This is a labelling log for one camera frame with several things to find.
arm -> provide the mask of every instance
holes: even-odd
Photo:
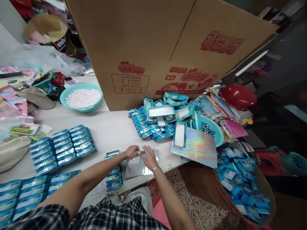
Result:
[[[163,206],[172,229],[197,229],[193,219],[188,213],[185,205],[181,202],[172,185],[164,175],[162,169],[157,167],[155,149],[143,146],[146,158],[142,157],[147,168],[153,171],[158,183]]]
[[[78,213],[85,196],[123,160],[135,157],[137,154],[136,151],[140,151],[139,147],[137,145],[132,145],[125,152],[100,161],[85,169],[65,183],[38,207],[49,204],[64,205],[69,211],[70,219],[73,219]]]

plastic stool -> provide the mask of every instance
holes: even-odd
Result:
[[[169,220],[167,219],[166,212],[161,200],[160,193],[157,195],[156,198],[153,199],[153,217],[164,224],[168,229],[171,229]]]
[[[280,155],[287,155],[280,150],[255,150],[255,153],[261,160],[261,165],[258,168],[266,176],[292,176],[285,173],[280,160]]]

speckled floor tile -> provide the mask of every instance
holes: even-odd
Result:
[[[194,223],[195,223],[196,227],[198,229],[205,229],[204,225],[202,224],[202,221],[200,219],[200,216],[198,215],[196,207],[193,204],[191,195],[188,192],[187,188],[181,189],[179,192],[177,192],[177,194],[180,197],[180,200],[186,206],[189,214],[191,215],[192,219],[194,220]]]
[[[185,187],[185,182],[177,168],[167,172],[165,175],[176,192]]]
[[[238,229],[239,218],[191,194],[191,199],[206,230]]]
[[[151,194],[151,200],[153,200],[159,194],[158,184],[156,180],[151,180],[147,183],[147,186]]]

white candy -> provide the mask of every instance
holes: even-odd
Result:
[[[66,103],[72,108],[85,108],[95,104],[101,94],[97,89],[78,89],[66,98]]]

table surface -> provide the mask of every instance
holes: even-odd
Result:
[[[77,76],[74,77],[80,82],[88,82],[98,85],[95,76]],[[152,148],[159,150],[159,165],[163,172],[172,170],[184,163],[180,156],[172,154],[171,139],[165,139],[163,142],[155,143],[150,138],[142,140],[135,130],[133,122],[128,118],[127,111],[109,111],[108,106],[103,98],[101,106],[90,113],[81,113],[76,110],[70,110],[60,103],[51,110],[39,110],[35,115],[37,124],[46,124],[54,130],[47,136],[51,137],[53,133],[57,133],[63,129],[70,129],[77,125],[83,124],[88,127],[96,142],[98,152],[89,156],[84,160],[80,160],[67,168],[57,172],[65,173],[74,170],[84,170],[93,164],[104,160],[107,152],[119,150],[125,151],[130,145],[138,145],[141,149],[143,145],[150,145]],[[35,176],[35,169],[32,164],[30,153],[17,163],[12,169],[0,174],[0,183],[15,179],[27,179]],[[131,190],[143,183],[154,178],[153,175],[143,175],[126,180],[123,178],[123,186],[115,190],[113,194],[120,195]],[[105,179],[86,197],[82,207],[95,205],[106,195]]]

